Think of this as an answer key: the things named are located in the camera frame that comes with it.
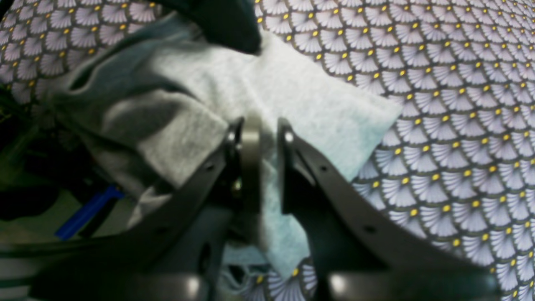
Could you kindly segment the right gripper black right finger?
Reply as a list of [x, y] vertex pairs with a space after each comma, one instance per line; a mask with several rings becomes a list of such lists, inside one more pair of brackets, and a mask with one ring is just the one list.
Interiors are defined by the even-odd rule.
[[282, 212], [306, 233], [314, 301], [499, 300], [487, 269], [390, 221], [284, 118], [277, 147]]

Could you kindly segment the robot arm image left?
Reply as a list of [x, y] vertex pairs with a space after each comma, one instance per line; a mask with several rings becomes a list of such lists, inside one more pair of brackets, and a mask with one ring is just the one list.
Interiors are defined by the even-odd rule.
[[156, 0], [155, 3], [190, 19], [206, 40], [245, 54], [261, 49], [252, 0]]

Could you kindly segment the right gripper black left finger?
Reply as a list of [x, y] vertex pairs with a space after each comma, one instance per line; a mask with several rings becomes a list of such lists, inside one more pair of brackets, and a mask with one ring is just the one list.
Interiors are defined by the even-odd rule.
[[233, 122], [170, 199], [130, 230], [42, 269], [39, 301], [212, 301], [227, 230], [260, 212], [261, 118]]

